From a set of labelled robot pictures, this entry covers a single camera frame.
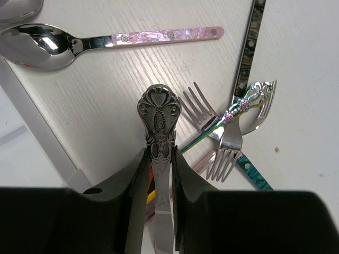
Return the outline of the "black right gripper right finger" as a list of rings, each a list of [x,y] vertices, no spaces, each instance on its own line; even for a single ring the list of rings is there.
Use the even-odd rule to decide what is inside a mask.
[[[180,253],[338,253],[338,231],[312,192],[218,190],[178,148],[172,191]]]

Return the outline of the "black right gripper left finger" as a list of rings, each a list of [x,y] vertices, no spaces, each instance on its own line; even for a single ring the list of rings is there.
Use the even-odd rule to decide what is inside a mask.
[[[140,253],[149,175],[141,149],[83,193],[1,188],[1,253]]]

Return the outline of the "ornate silver knife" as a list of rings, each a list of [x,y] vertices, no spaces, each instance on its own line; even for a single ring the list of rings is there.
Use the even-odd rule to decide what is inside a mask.
[[[169,194],[172,149],[181,105],[166,85],[151,85],[137,104],[146,131],[146,144],[155,183],[154,247],[156,253],[173,253],[174,229]]]

